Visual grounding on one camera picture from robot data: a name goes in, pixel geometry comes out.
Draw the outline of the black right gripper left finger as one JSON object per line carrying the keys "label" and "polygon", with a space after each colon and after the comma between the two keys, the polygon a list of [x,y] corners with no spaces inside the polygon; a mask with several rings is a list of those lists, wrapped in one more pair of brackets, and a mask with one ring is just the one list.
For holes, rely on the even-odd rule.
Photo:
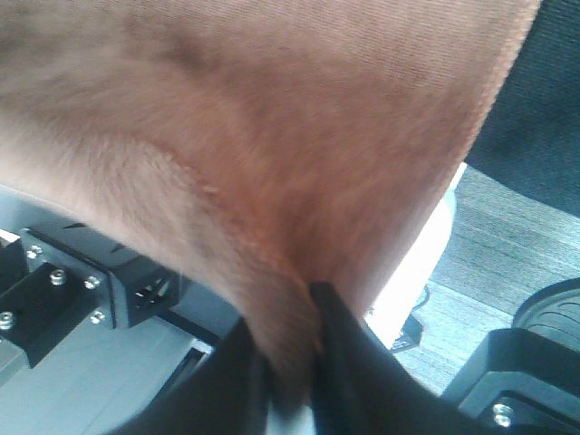
{"label": "black right gripper left finger", "polygon": [[239,321],[212,354],[112,434],[264,434],[271,376]]}

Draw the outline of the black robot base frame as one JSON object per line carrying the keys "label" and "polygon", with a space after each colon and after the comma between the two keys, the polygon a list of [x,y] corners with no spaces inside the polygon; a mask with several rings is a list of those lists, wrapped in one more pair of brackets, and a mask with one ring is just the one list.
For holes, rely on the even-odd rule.
{"label": "black robot base frame", "polygon": [[84,224],[24,228],[1,249],[1,338],[34,368],[83,320],[129,329],[175,305],[181,284]]}

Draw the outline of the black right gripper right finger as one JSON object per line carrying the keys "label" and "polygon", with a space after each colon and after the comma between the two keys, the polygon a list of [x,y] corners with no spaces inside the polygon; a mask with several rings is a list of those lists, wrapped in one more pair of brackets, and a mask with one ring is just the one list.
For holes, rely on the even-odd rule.
{"label": "black right gripper right finger", "polygon": [[334,287],[317,282],[323,352],[316,361],[312,409],[317,434],[496,434],[418,384]]}

